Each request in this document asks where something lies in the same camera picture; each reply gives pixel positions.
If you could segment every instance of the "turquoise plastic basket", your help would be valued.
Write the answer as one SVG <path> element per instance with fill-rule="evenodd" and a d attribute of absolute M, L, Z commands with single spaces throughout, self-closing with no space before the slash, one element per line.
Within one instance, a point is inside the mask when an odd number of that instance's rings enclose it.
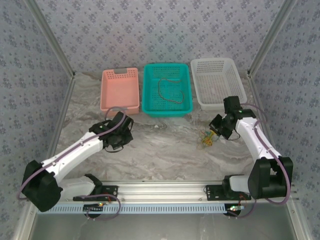
<path fill-rule="evenodd" d="M 158 83 L 161 80 L 159 95 Z M 142 111 L 151 117 L 182 117 L 193 109 L 189 68 L 183 63 L 153 63 L 144 67 Z"/>

